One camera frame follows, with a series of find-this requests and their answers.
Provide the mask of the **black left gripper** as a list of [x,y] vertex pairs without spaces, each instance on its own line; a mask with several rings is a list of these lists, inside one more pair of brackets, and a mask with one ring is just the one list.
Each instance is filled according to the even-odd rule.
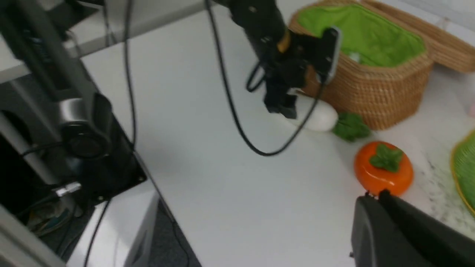
[[259,59],[265,71],[263,103],[268,112],[288,119],[297,118],[297,96],[290,90],[307,85],[308,69],[322,44],[323,40],[315,36],[284,32],[276,43],[263,47]]

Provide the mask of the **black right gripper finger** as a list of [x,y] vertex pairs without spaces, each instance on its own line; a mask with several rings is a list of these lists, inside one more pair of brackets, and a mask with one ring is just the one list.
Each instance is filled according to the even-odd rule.
[[473,267],[467,236],[383,190],[356,199],[351,257],[357,267]]

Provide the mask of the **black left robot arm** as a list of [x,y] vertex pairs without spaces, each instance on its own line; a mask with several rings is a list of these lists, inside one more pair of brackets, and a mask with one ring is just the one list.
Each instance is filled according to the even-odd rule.
[[321,39],[291,31],[275,0],[217,0],[227,7],[231,19],[245,32],[258,63],[251,71],[246,89],[254,92],[263,83],[268,112],[297,118],[297,97],[291,88],[307,84],[307,71],[317,58]]

